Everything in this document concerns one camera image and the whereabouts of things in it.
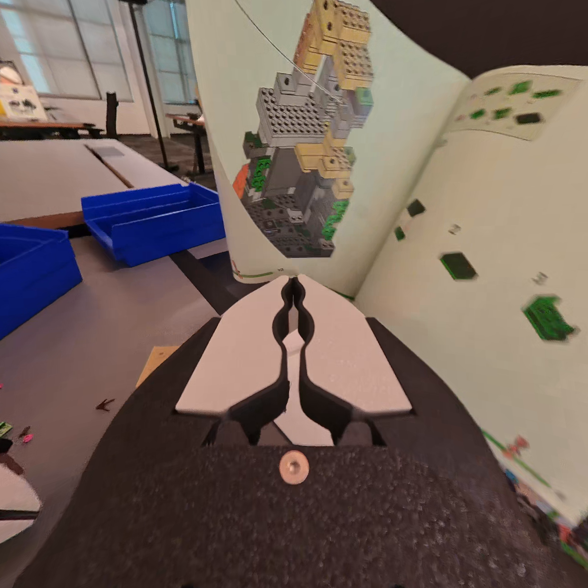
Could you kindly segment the grey adjacent desk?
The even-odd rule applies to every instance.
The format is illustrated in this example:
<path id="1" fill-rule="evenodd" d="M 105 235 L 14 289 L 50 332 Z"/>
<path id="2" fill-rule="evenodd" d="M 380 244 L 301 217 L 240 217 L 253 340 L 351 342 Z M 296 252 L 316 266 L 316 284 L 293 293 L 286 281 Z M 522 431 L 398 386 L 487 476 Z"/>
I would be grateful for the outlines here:
<path id="1" fill-rule="evenodd" d="M 184 181 L 114 139 L 1 142 L 1 223 L 60 229 L 84 223 L 86 196 Z"/>

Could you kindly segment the green toy brick set box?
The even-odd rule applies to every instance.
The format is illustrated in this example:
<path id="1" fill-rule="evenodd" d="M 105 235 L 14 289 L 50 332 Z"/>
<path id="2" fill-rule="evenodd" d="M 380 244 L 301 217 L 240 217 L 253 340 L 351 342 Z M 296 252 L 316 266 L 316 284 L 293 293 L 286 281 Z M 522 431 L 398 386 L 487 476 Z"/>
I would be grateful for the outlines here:
<path id="1" fill-rule="evenodd" d="M 570 522 L 515 473 L 503 466 L 502 470 L 520 510 L 530 519 L 540 541 L 569 555 L 587 570 L 587 515 L 578 523 Z"/>

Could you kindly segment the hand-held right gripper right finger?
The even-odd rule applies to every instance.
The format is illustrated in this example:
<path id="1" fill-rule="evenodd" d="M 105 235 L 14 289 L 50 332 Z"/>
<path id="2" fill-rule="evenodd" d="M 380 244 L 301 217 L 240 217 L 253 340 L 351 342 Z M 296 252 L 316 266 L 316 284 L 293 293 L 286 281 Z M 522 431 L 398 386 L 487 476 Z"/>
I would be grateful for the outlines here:
<path id="1" fill-rule="evenodd" d="M 340 441 L 351 422 L 373 427 L 380 417 L 412 412 L 365 315 L 306 275 L 295 279 L 300 351 L 299 397 L 304 414 Z"/>

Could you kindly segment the black floor lamp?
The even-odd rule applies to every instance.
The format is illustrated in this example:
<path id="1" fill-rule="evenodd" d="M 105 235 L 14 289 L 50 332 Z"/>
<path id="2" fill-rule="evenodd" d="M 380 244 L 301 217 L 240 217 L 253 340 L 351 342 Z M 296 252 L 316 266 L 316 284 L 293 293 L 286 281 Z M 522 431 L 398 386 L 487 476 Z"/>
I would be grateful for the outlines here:
<path id="1" fill-rule="evenodd" d="M 153 95 L 151 80 L 149 78 L 149 71 L 148 71 L 148 64 L 145 58 L 145 52 L 143 50 L 141 33 L 139 30 L 139 24 L 136 17 L 136 7 L 142 8 L 143 6 L 147 5 L 147 1 L 119 1 L 121 4 L 126 5 L 127 11 L 129 14 L 130 24 L 133 30 L 136 50 L 138 52 L 139 62 L 141 63 L 141 71 L 142 71 L 142 85 L 146 91 L 146 96 L 148 97 L 148 103 L 151 110 L 151 118 L 154 124 L 156 137 L 158 139 L 159 144 L 159 151 L 161 155 L 162 162 L 159 164 L 164 170 L 170 172 L 172 168 L 169 165 L 164 138 L 162 136 L 159 118 L 158 118 L 158 111 L 156 108 L 155 97 Z"/>

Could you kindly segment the wooden far table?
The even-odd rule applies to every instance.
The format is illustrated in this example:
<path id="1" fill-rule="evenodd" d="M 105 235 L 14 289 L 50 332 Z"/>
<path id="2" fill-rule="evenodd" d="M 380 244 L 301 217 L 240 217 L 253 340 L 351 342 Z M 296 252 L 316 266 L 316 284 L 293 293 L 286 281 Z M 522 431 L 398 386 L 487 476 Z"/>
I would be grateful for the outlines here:
<path id="1" fill-rule="evenodd" d="M 176 129 L 185 130 L 192 134 L 195 147 L 195 164 L 192 176 L 203 175 L 206 173 L 206 166 L 203 157 L 202 137 L 206 136 L 205 121 L 202 117 L 194 118 L 189 115 L 166 114 Z"/>

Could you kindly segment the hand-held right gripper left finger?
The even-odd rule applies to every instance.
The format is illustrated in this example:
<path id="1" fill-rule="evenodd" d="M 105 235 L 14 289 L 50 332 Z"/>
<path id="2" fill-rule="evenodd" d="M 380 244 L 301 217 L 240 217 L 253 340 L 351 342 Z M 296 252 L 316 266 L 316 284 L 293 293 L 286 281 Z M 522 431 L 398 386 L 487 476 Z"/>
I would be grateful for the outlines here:
<path id="1" fill-rule="evenodd" d="M 175 405 L 181 415 L 240 424 L 249 443 L 289 401 L 287 351 L 292 279 L 278 277 L 220 318 Z"/>

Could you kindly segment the blue plastic storage bin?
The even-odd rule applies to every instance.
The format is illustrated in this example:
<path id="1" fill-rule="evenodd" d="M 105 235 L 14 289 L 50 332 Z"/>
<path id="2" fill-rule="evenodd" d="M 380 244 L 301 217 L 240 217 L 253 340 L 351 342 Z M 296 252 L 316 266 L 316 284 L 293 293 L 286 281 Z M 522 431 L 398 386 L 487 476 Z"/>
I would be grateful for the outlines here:
<path id="1" fill-rule="evenodd" d="M 82 282 L 69 233 L 1 224 L 1 338 Z"/>
<path id="2" fill-rule="evenodd" d="M 226 236 L 217 192 L 197 183 L 86 196 L 81 206 L 94 238 L 129 267 Z"/>

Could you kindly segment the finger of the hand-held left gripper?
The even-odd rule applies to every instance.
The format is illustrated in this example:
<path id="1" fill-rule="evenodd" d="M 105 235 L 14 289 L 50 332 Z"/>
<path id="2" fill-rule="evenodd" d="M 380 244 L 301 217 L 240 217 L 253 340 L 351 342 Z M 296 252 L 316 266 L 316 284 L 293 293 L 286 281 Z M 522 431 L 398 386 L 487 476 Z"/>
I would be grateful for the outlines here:
<path id="1" fill-rule="evenodd" d="M 1 464 L 1 510 L 39 512 L 42 503 L 22 474 Z"/>
<path id="2" fill-rule="evenodd" d="M 31 527 L 35 520 L 33 516 L 1 518 L 1 544 Z"/>

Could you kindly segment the brick building instruction booklet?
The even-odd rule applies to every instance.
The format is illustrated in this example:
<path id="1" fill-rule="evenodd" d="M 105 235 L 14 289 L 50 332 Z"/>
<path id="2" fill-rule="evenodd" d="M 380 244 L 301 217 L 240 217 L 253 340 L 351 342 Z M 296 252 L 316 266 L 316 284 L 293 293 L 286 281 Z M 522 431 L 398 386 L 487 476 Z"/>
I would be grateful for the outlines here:
<path id="1" fill-rule="evenodd" d="M 587 514 L 587 67 L 467 76 L 367 13 L 375 104 L 326 258 L 288 258 L 233 187 L 259 90 L 291 72 L 310 1 L 187 1 L 237 283 L 304 273 L 444 379 L 492 452 L 573 521 Z"/>

